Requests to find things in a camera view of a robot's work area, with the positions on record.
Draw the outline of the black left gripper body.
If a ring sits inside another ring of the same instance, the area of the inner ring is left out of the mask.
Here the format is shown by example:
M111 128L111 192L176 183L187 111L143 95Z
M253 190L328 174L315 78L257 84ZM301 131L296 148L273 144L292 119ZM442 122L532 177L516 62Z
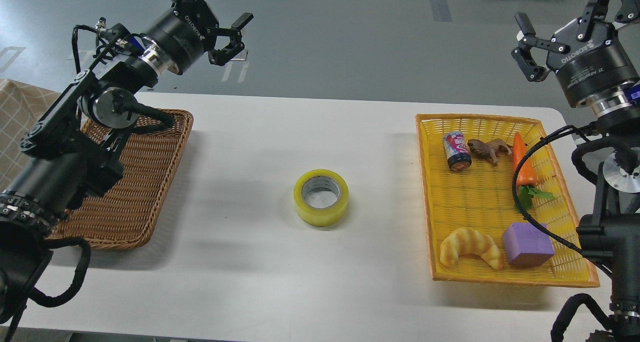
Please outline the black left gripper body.
M168 53L174 74L184 74L204 53L215 48L219 26L206 1L177 0L144 35Z

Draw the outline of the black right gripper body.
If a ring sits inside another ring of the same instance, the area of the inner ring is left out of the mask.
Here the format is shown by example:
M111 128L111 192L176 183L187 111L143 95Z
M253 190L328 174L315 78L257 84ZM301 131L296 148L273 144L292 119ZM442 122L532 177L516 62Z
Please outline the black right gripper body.
M556 30L552 36L563 51L547 55L547 67L554 71L570 107L578 108L590 96L617 87L627 88L639 80L639 74L618 39L610 22L597 20L586 41L578 41L577 19Z

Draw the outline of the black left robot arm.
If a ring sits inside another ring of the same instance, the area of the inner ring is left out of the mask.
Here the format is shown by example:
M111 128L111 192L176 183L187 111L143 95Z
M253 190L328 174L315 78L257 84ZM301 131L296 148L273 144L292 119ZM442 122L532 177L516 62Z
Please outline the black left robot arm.
M245 12L228 28L205 0L171 0L150 28L78 25L96 36L94 61L81 69L60 97L20 141L25 168L1 193L1 322L14 331L29 300L55 308L83 285L90 245L83 238L50 240L53 228L87 197L102 197L124 175L121 154L131 135L162 132L175 119L141 104L135 94L154 87L165 71L185 73L203 55L224 66L245 49ZM57 296L36 288L53 251L78 246L81 254L70 287Z

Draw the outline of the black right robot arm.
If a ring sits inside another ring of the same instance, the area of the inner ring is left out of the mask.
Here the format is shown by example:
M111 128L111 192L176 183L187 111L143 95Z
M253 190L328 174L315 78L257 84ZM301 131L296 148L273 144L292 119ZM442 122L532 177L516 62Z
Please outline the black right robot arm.
M611 280L610 314L588 294L567 299L551 328L562 342L578 308L585 306L602 329L590 342L637 342L640 337L639 217L639 73L618 39L618 28L639 22L639 0L588 0L582 14L555 31L537 37L530 19L517 13L521 32L512 57L530 82L554 73L571 107L590 107L595 121L562 127L523 156L515 167L554 140L583 138L571 156L576 171L595 186L592 213L583 216L572 243L549 231L526 212L512 185L516 209L537 230L591 262Z

